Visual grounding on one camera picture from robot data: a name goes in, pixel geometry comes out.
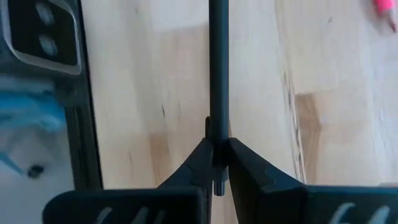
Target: black metal rod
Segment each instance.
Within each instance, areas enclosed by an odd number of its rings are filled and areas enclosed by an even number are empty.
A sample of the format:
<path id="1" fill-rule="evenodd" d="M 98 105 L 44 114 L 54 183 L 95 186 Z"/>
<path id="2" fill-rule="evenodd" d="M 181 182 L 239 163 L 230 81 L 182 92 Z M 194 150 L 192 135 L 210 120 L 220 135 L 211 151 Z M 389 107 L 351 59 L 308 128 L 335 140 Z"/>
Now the black metal rod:
<path id="1" fill-rule="evenodd" d="M 224 195 L 229 138 L 229 18 L 228 0 L 209 0 L 210 33 L 210 139 L 214 145 L 215 194 Z"/>

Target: pink object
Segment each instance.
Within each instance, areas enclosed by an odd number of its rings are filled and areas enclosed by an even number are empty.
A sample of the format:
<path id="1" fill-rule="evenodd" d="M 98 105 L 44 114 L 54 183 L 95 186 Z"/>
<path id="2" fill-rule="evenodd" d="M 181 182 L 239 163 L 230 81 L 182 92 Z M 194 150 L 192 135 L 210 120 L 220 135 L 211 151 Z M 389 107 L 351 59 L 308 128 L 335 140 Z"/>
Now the pink object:
<path id="1" fill-rule="evenodd" d="M 394 8 L 394 0 L 375 0 L 379 13 Z"/>

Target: wooden surface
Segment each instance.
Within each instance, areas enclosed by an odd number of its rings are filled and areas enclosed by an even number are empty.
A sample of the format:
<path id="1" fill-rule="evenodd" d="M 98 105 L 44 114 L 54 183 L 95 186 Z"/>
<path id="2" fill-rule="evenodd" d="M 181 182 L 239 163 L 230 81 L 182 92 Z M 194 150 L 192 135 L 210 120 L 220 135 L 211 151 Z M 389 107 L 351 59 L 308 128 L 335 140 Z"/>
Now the wooden surface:
<path id="1" fill-rule="evenodd" d="M 156 187 L 205 133 L 207 1 L 82 6 L 104 186 Z M 229 13 L 232 136 L 311 184 L 398 180 L 398 42 L 370 0 L 230 0 Z M 230 188 L 212 214 L 236 221 Z"/>

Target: pink marker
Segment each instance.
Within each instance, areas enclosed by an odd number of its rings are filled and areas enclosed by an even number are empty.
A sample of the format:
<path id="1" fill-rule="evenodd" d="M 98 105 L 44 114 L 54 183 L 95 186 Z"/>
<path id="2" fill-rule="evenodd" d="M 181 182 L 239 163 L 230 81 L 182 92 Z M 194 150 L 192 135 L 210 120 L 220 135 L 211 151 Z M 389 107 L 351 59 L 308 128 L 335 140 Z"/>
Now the pink marker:
<path id="1" fill-rule="evenodd" d="M 375 0 L 375 3 L 381 17 L 387 21 L 392 31 L 397 32 L 397 24 L 394 19 L 394 0 Z"/>

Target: black pole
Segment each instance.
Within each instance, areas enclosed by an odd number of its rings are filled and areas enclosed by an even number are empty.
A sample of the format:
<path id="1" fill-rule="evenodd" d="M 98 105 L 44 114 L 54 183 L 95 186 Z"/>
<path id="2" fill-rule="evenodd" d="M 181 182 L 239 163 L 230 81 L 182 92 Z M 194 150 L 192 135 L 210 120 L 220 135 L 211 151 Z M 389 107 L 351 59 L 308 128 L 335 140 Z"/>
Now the black pole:
<path id="1" fill-rule="evenodd" d="M 224 195 L 226 151 L 229 129 L 229 21 L 228 0 L 209 0 L 210 33 L 210 139 L 214 145 L 214 192 Z"/>

